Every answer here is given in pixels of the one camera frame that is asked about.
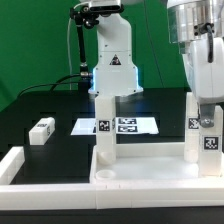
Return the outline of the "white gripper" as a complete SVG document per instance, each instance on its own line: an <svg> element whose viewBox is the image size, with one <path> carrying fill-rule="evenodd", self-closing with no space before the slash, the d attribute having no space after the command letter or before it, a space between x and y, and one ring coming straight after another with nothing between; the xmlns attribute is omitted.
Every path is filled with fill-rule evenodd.
<svg viewBox="0 0 224 224"><path fill-rule="evenodd" d="M214 126L215 104L224 102L224 41L213 39L213 62L208 62L208 41L192 41L183 62L188 85L199 104L200 124Z"/></svg>

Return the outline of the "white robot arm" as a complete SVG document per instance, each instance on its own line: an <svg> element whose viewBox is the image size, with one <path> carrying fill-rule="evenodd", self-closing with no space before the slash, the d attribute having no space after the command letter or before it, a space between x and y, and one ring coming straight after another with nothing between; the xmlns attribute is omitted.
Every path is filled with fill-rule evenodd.
<svg viewBox="0 0 224 224"><path fill-rule="evenodd" d="M98 64L92 94L130 95L139 92L132 62L126 5L141 0L79 0L81 23L97 28ZM188 85L204 128L215 125L215 106L224 102L224 0L168 0L169 39L179 45Z"/></svg>

